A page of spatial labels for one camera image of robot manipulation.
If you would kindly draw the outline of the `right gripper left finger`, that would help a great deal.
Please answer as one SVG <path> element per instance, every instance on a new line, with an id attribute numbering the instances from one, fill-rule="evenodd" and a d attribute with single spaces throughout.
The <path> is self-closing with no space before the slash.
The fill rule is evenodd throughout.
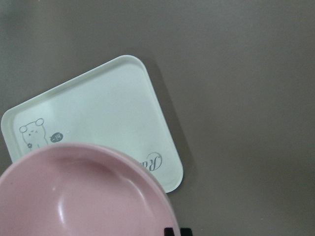
<path id="1" fill-rule="evenodd" d="M 164 236 L 175 236 L 173 227 L 165 227 Z"/>

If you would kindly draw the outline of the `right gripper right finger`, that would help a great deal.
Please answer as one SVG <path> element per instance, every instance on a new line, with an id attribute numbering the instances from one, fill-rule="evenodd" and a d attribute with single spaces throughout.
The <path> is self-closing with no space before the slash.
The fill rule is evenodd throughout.
<path id="1" fill-rule="evenodd" d="M 180 234 L 181 236 L 193 236 L 193 231 L 190 223 L 180 224 Z"/>

